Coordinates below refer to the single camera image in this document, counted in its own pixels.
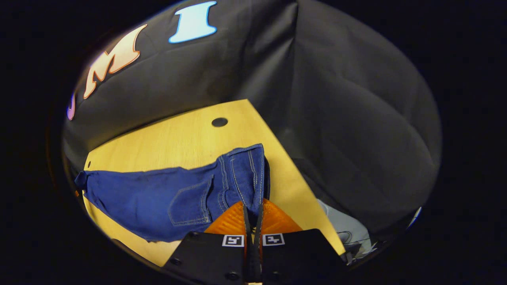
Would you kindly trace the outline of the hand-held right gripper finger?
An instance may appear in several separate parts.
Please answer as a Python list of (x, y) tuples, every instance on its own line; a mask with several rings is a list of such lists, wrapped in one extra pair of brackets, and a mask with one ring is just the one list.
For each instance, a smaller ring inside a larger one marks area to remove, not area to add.
[(251, 243), (248, 210), (239, 201), (205, 231), (185, 235), (163, 270), (188, 285), (244, 285)]
[(258, 218), (256, 254), (263, 285), (342, 285), (347, 267), (322, 231), (304, 230), (268, 199)]

